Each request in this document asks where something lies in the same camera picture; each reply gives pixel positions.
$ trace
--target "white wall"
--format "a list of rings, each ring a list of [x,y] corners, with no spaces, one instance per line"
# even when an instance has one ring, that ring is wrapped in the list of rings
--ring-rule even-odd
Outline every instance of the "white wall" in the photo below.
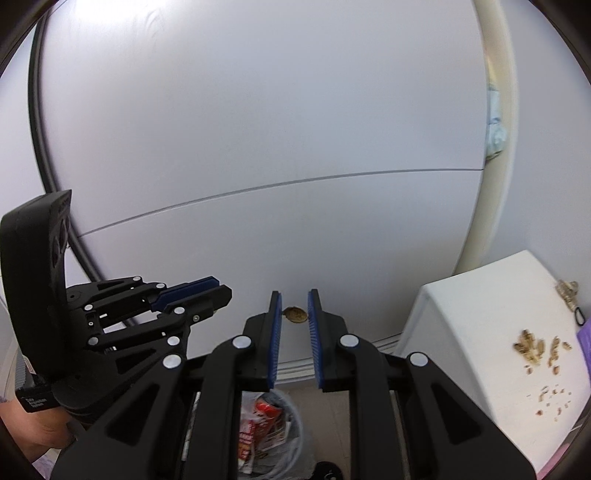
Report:
[[[519,133],[506,205],[483,263],[527,248],[555,277],[581,284],[591,313],[591,86],[535,7],[501,4],[517,63]]]

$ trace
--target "screw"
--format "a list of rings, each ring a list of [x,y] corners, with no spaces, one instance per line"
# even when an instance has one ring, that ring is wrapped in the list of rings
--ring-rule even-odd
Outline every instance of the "screw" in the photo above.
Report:
[[[411,356],[410,356],[410,362],[415,366],[415,367],[424,367],[425,365],[427,365],[429,363],[429,358],[427,357],[427,355],[425,355],[424,353],[421,352],[414,352]]]
[[[246,335],[240,335],[236,337],[234,340],[232,340],[232,345],[239,349],[248,348],[251,344],[252,340],[250,339],[250,337],[247,337]]]
[[[340,338],[340,344],[342,346],[353,348],[354,346],[359,345],[359,339],[355,335],[351,335],[350,333],[348,333],[347,335],[343,335]]]
[[[181,363],[182,363],[183,359],[181,359],[178,355],[176,354],[172,354],[172,355],[167,355],[164,357],[164,360],[162,360],[162,364],[168,368],[177,368]]]

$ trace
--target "blue gripper pad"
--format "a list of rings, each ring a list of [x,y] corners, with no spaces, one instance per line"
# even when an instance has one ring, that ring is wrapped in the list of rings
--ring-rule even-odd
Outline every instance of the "blue gripper pad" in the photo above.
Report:
[[[322,342],[320,340],[320,332],[318,328],[318,315],[315,307],[315,297],[318,298],[318,292],[314,294],[314,290],[308,292],[308,326],[310,328],[310,343],[312,346],[312,355],[314,356],[314,374],[318,388],[324,387],[324,372],[322,370],[323,355]]]
[[[337,354],[337,344],[348,333],[347,326],[343,317],[322,309],[316,289],[308,293],[308,323],[318,388],[324,392],[345,390],[350,381],[350,368]]]
[[[281,306],[281,293],[277,298],[275,304],[275,311],[273,315],[273,327],[271,329],[271,342],[269,344],[269,357],[268,357],[268,385],[269,388],[275,386],[275,380],[277,380],[277,369],[279,367],[279,343],[281,340],[281,316],[283,308]]]
[[[220,282],[215,277],[201,278],[189,283],[181,283],[174,287],[163,290],[155,302],[151,305],[152,312],[163,312],[170,303],[182,300],[191,295],[196,295],[204,291],[211,290],[220,286]]]

